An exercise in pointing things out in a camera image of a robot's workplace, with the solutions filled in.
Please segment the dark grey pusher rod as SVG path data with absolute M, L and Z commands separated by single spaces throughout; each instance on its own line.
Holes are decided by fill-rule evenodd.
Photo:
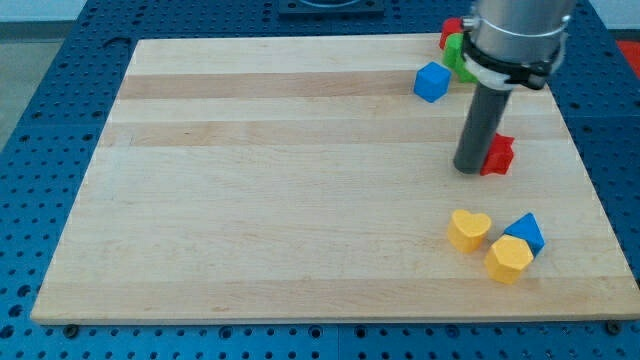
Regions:
M 480 173 L 510 95 L 511 90 L 496 90 L 482 83 L 476 85 L 453 158 L 459 172 Z

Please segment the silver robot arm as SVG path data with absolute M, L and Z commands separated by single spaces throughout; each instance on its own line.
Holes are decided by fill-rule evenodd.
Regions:
M 478 174 L 513 89 L 540 90 L 561 66 L 575 0 L 478 0 L 462 18 L 462 61 L 477 84 L 453 158 Z

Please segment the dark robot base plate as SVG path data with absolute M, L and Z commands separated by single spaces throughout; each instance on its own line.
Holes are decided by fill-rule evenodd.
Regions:
M 381 15 L 384 0 L 276 0 L 280 16 Z

